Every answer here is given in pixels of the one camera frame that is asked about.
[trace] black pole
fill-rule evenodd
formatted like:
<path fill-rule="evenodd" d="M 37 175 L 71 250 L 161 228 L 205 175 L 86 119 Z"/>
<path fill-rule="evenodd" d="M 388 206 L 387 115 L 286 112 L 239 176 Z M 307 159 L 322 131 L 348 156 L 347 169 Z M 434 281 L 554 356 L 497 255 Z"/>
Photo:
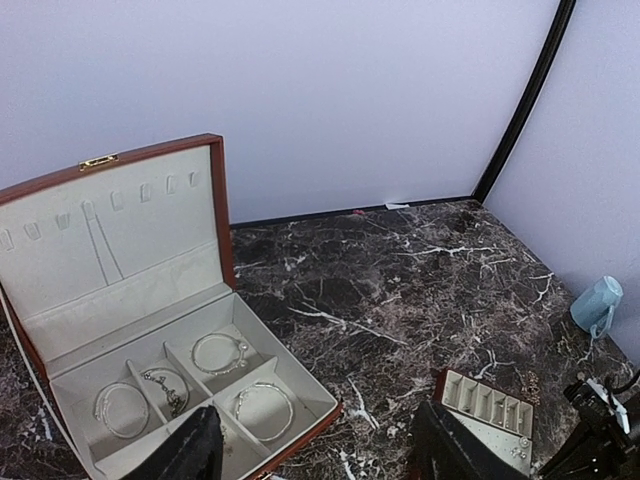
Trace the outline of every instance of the black pole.
<path fill-rule="evenodd" d="M 560 42 L 562 42 L 564 32 L 567 30 L 567 25 L 569 24 L 571 14 L 573 13 L 573 7 L 575 7 L 575 5 L 576 0 L 560 0 L 558 11 L 553 19 L 551 29 L 549 30 L 547 39 L 544 42 L 544 46 L 542 47 L 536 66 L 533 69 L 527 88 L 525 88 L 524 93 L 522 94 L 520 103 L 518 103 L 518 107 L 513 114 L 513 118 L 511 119 L 511 122 L 509 122 L 507 130 L 504 132 L 504 136 L 502 137 L 502 140 L 500 140 L 500 144 L 493 154 L 493 158 L 491 158 L 489 166 L 482 174 L 482 178 L 480 178 L 480 181 L 473 192 L 473 198 L 481 203 L 484 203 L 489 192 L 493 188 L 493 185 L 496 183 L 498 176 L 500 176 L 500 172 L 502 172 L 502 169 L 509 159 L 509 155 L 511 155 L 513 147 L 515 147 L 516 142 L 518 141 L 518 137 L 527 123 L 527 119 L 533 110 L 536 100 L 540 95 L 540 91 L 542 90 L 542 86 L 549 74 L 553 59 L 555 58 L 556 53 L 558 53 Z"/>

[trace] black strip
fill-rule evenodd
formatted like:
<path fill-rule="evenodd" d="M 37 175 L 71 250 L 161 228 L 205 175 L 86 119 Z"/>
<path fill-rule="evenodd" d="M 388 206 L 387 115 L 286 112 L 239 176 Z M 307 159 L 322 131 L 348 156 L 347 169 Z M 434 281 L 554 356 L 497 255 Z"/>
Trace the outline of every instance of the black strip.
<path fill-rule="evenodd" d="M 504 136 L 493 154 L 489 166 L 482 174 L 482 178 L 473 192 L 473 198 L 481 203 L 484 203 L 487 195 L 489 195 L 493 185 L 496 183 L 500 172 L 502 172 L 502 169 L 509 159 L 509 155 L 511 155 L 513 147 L 515 147 L 518 141 L 518 137 L 522 133 L 522 129 L 527 123 L 531 110 L 533 110 L 547 75 L 549 74 L 553 59 L 556 53 L 558 53 L 558 48 L 562 42 L 564 32 L 567 30 L 567 25 L 569 24 L 575 5 L 576 0 L 560 0 L 558 11 L 553 19 L 551 29 L 538 57 L 538 62 L 533 69 L 527 88 L 522 94 L 518 108 L 516 108 L 507 130 L 504 132 Z"/>
<path fill-rule="evenodd" d="M 412 207 L 418 207 L 420 205 L 433 205 L 435 203 L 449 203 L 449 202 L 462 202 L 465 200 L 473 200 L 473 197 L 450 197 L 450 198 L 437 198 L 435 200 L 423 200 L 420 202 L 407 202 Z M 338 215 L 349 215 L 353 213 L 354 210 L 360 210 L 363 212 L 373 212 L 376 210 L 386 210 L 387 207 L 384 205 L 376 205 L 374 207 L 364 207 L 364 208 L 350 208 L 348 210 L 334 210 L 332 212 L 322 212 L 322 213 L 310 213 L 307 215 L 294 215 L 292 217 L 280 217 L 280 218 L 270 218 L 268 220 L 257 220 L 255 222 L 243 222 L 243 223 L 233 223 L 231 224 L 231 228 L 233 230 L 238 230 L 240 228 L 252 228 L 252 227 L 264 227 L 266 225 L 276 225 L 278 223 L 289 223 L 289 222 L 299 222 L 301 220 L 311 220 L 314 218 L 327 218 L 327 217 L 335 217 Z"/>

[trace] gold clasp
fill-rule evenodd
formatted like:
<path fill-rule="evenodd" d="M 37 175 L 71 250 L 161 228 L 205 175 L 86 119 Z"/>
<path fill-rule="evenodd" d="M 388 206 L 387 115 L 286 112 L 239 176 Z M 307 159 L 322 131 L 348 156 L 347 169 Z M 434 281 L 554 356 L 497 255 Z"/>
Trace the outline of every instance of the gold clasp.
<path fill-rule="evenodd" d="M 106 157 L 92 158 L 91 160 L 85 160 L 84 162 L 80 162 L 78 164 L 78 168 L 80 169 L 81 172 L 84 172 L 86 170 L 108 165 L 110 163 L 117 162 L 117 161 L 118 161 L 118 154 L 114 153 L 113 155 L 107 155 Z"/>

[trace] bracelet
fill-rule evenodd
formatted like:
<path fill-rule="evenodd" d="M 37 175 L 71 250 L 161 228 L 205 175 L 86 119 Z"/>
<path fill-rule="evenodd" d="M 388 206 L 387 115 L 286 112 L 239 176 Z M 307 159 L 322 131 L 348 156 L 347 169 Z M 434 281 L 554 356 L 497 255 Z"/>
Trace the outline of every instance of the bracelet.
<path fill-rule="evenodd" d="M 272 441 L 277 440 L 280 437 L 282 437 L 282 435 L 284 435 L 285 432 L 287 430 L 289 430 L 289 427 L 291 427 L 291 424 L 293 423 L 293 404 L 291 403 L 291 400 L 289 399 L 287 394 L 284 393 L 284 391 L 280 387 L 278 387 L 277 385 L 274 385 L 273 383 L 257 382 L 257 383 L 254 383 L 253 385 L 245 388 L 244 390 L 242 390 L 238 394 L 238 400 L 237 400 L 236 412 L 235 412 L 236 420 L 240 421 L 240 419 L 239 419 L 239 417 L 240 417 L 240 409 L 242 408 L 242 404 L 244 403 L 247 394 L 249 393 L 250 390 L 257 389 L 257 388 L 269 388 L 271 390 L 274 390 L 275 392 L 278 392 L 282 396 L 282 398 L 284 399 L 285 403 L 287 404 L 287 408 L 289 409 L 289 418 L 287 419 L 287 423 L 284 425 L 284 427 L 282 427 L 280 429 L 280 431 L 278 433 L 276 433 L 275 435 L 273 435 L 271 437 L 265 437 L 265 438 L 260 438 L 260 437 L 257 437 L 257 436 L 254 435 L 261 442 L 264 442 L 264 443 L 272 442 Z"/>
<path fill-rule="evenodd" d="M 234 360 L 218 369 L 206 368 L 198 363 L 198 352 L 202 348 L 202 345 L 204 345 L 205 342 L 213 339 L 223 339 L 230 341 L 238 350 L 238 356 Z M 234 371 L 236 368 L 245 368 L 249 365 L 249 363 L 244 359 L 244 355 L 247 350 L 249 350 L 249 345 L 233 338 L 231 335 L 227 335 L 226 333 L 210 333 L 209 335 L 205 335 L 204 337 L 199 339 L 193 345 L 193 348 L 191 349 L 191 361 L 201 372 L 208 373 L 209 375 L 213 376 L 226 375 Z"/>
<path fill-rule="evenodd" d="M 111 402 L 109 401 L 109 396 L 113 392 L 118 390 L 120 390 L 121 392 L 128 392 L 129 398 L 124 399 L 124 401 L 121 399 L 119 402 L 114 404 L 113 400 Z M 140 418 L 140 421 L 137 423 L 137 425 L 134 424 L 126 426 L 128 428 L 133 428 L 133 431 L 122 431 L 113 426 L 110 420 L 109 410 L 114 405 L 116 407 L 119 407 L 119 410 L 122 410 L 124 408 L 131 411 L 139 408 L 143 412 L 142 418 Z M 130 439 L 140 435 L 142 431 L 147 427 L 147 424 L 149 423 L 149 406 L 147 404 L 147 399 L 144 398 L 144 395 L 142 395 L 140 390 L 138 390 L 136 387 L 129 385 L 128 383 L 112 383 L 111 385 L 103 388 L 96 397 L 93 416 L 96 418 L 96 420 L 104 423 L 105 427 L 107 427 L 107 429 L 116 437 Z"/>
<path fill-rule="evenodd" d="M 157 376 L 153 375 L 155 373 L 160 373 L 160 372 L 164 372 L 165 375 L 157 375 Z M 167 376 L 166 376 L 167 373 L 178 377 L 182 382 L 182 384 L 184 385 L 184 391 L 185 391 L 184 399 L 182 399 L 180 395 L 176 393 L 176 390 L 174 388 L 169 388 L 165 385 L 165 382 L 167 381 Z M 180 414 L 184 412 L 185 408 L 187 408 L 187 404 L 189 403 L 190 394 L 189 394 L 189 385 L 187 385 L 187 381 L 182 377 L 182 375 L 180 375 L 178 372 L 174 370 L 171 370 L 170 368 L 157 367 L 157 368 L 150 368 L 149 370 L 145 370 L 144 372 L 141 373 L 141 376 L 143 379 L 149 382 L 157 383 L 158 385 L 160 385 L 160 388 L 162 389 L 162 391 L 167 397 L 167 403 L 171 408 L 171 416 L 173 418 L 179 417 Z"/>

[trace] mug handle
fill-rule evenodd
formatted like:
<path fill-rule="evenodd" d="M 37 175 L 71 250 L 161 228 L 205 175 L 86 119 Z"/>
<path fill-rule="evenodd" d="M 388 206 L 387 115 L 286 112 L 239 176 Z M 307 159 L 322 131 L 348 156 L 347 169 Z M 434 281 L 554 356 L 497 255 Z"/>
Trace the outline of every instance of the mug handle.
<path fill-rule="evenodd" d="M 607 310 L 606 315 L 603 316 L 600 319 L 600 321 L 591 325 L 590 332 L 594 340 L 601 339 L 609 332 L 609 330 L 611 330 L 611 323 L 613 322 L 613 313 L 615 311 L 616 311 L 616 307 L 611 305 L 609 307 L 609 310 Z"/>

